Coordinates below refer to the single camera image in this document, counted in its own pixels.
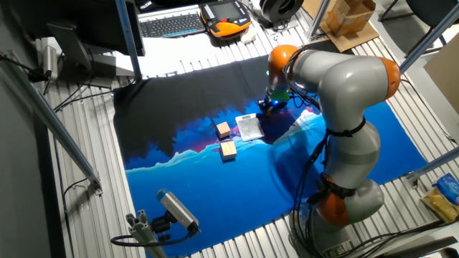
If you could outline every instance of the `pole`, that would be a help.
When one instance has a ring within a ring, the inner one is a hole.
[[[426,174],[429,171],[432,171],[439,166],[452,161],[453,159],[459,157],[459,147],[456,147],[447,153],[441,155],[440,157],[436,158],[435,160],[429,162],[427,165],[425,165],[422,168],[419,168],[407,175],[407,180],[409,182],[413,182],[417,180],[420,176]]]
[[[142,80],[141,67],[138,64],[136,43],[132,35],[131,23],[129,22],[128,9],[126,8],[126,0],[116,0],[116,8],[120,16],[121,26],[123,27],[124,40],[128,46],[128,53],[131,56],[132,67],[134,69],[134,78],[139,83]]]
[[[78,148],[77,143],[72,139],[72,136],[70,136],[55,112],[48,105],[43,94],[28,80],[24,71],[15,64],[0,62],[0,68],[4,71],[4,76],[9,76],[9,78],[11,78],[15,88],[20,91],[27,102],[32,106],[33,111],[38,114],[42,122],[49,128],[62,147],[64,147],[94,188],[101,191],[100,180],[94,174],[93,167],[91,167],[80,148]]]
[[[453,22],[459,18],[459,4],[456,4],[446,15],[445,18],[435,27],[432,33],[427,36],[415,50],[411,52],[408,58],[400,65],[400,73],[405,73],[408,68],[421,56],[422,53],[435,41],[438,37],[445,32],[447,28],[453,24]]]
[[[329,4],[330,0],[322,0],[321,5],[318,7],[316,18],[314,18],[313,25],[308,31],[308,41],[310,41],[311,38],[316,34]]]

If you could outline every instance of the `power cable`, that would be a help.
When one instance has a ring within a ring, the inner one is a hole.
[[[68,105],[70,105],[70,103],[76,102],[78,100],[85,100],[85,99],[90,98],[90,97],[97,97],[97,96],[105,95],[105,94],[108,94],[108,93],[113,93],[113,91],[111,90],[111,91],[108,91],[108,92],[102,92],[102,93],[93,94],[93,95],[89,95],[89,96],[86,96],[86,97],[80,97],[80,98],[71,100],[69,102],[66,102],[64,105],[60,106],[59,109],[56,110],[56,112],[62,110],[65,107],[67,107]]]
[[[44,73],[38,72],[38,71],[36,71],[36,70],[34,70],[34,69],[32,69],[32,68],[30,68],[30,67],[24,65],[24,64],[21,64],[20,62],[16,62],[16,61],[14,61],[13,59],[8,58],[6,55],[0,54],[0,61],[2,61],[2,60],[7,61],[7,62],[10,62],[10,63],[15,64],[15,65],[17,65],[17,66],[20,66],[20,67],[22,67],[23,69],[26,69],[27,71],[29,71],[29,72],[31,72],[31,73],[33,73],[33,74],[39,76],[39,77],[43,77],[43,78],[47,77]]]
[[[177,239],[177,240],[172,240],[172,241],[165,241],[165,242],[156,242],[156,243],[127,243],[127,242],[121,242],[118,241],[120,239],[131,239],[134,238],[131,235],[124,235],[124,236],[115,236],[113,237],[110,242],[114,245],[120,246],[120,247],[164,247],[172,244],[180,244],[184,241],[186,241],[188,238],[194,236],[191,232],[189,232],[185,237]]]
[[[76,181],[76,182],[72,183],[71,185],[69,185],[69,187],[67,187],[67,189],[65,189],[64,193],[62,194],[62,197],[65,198],[65,194],[66,194],[74,185],[76,185],[76,184],[78,184],[78,183],[81,183],[81,182],[83,182],[83,181],[86,181],[86,180],[87,180],[87,178],[82,179],[82,180],[80,180],[80,181]]]
[[[57,64],[59,64],[60,60],[62,59],[62,56],[64,55],[64,52],[61,52],[60,53],[60,56],[59,56],[59,59],[57,60]],[[44,90],[43,90],[43,96],[46,96],[46,94],[48,93],[48,88],[49,88],[49,84],[51,83],[51,79],[48,80],[48,83],[46,84],[46,86],[44,86]]]

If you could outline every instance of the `wooden block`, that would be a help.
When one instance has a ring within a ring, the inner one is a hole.
[[[223,122],[223,123],[217,125],[218,138],[220,138],[220,139],[226,138],[226,137],[230,136],[230,133],[231,133],[231,129],[228,126],[228,123]]]
[[[222,161],[231,161],[236,158],[236,145],[234,141],[229,141],[220,144],[220,155]]]

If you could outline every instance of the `metal grating floor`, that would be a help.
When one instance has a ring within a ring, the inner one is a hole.
[[[181,8],[155,13],[155,16],[140,15],[139,18],[140,20],[152,19],[196,11],[196,7]],[[304,44],[306,43],[304,32],[308,31],[312,19],[302,9],[295,18],[298,26],[275,36],[270,36],[270,33],[264,31],[260,26],[254,26],[257,30],[257,39],[254,42],[246,45],[230,40],[216,47],[216,54],[213,58],[182,62],[179,73],[267,55],[273,47],[278,45],[278,42],[289,42],[297,46]],[[354,53],[393,59],[390,50],[385,47],[380,38],[356,47]],[[120,85],[127,85],[127,82],[119,80],[113,84],[114,87],[120,87]],[[78,88],[74,85],[51,87],[46,98],[50,105],[55,107],[76,90]],[[75,97],[80,95],[85,97],[107,91],[82,86]],[[423,98],[416,93],[413,86],[403,82],[397,94],[389,99],[388,103],[407,134],[428,161],[453,149],[453,144],[445,138],[439,125],[435,122],[436,118],[427,110],[429,107],[423,104]],[[125,215],[136,212],[133,208],[113,127],[114,113],[110,94],[74,102],[62,112],[58,112],[59,118],[98,172],[104,191],[102,196],[96,196],[90,192],[87,182],[69,191],[65,203],[69,209],[70,232],[67,230],[62,208],[63,200],[58,195],[68,257],[72,257],[72,252],[74,257],[145,257],[142,249],[122,248],[110,244],[111,237],[128,234]],[[52,160],[57,191],[62,192],[71,183],[84,179],[84,175],[60,144],[55,144],[51,133],[49,143],[52,150],[55,150],[52,152]],[[459,178],[458,163],[449,162],[423,176],[420,180],[420,187],[417,189],[408,186],[404,178],[384,184],[382,190],[386,197],[385,205],[367,220],[347,227],[351,234],[351,244],[355,246],[379,234],[409,229],[436,220],[419,201],[419,198],[437,177],[448,172],[452,172],[456,178]],[[298,257],[291,241],[289,218],[282,216],[258,229],[189,257]]]

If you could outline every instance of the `keyboard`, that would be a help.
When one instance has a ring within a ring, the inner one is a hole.
[[[205,30],[198,14],[141,22],[143,37],[178,37],[204,32]]]

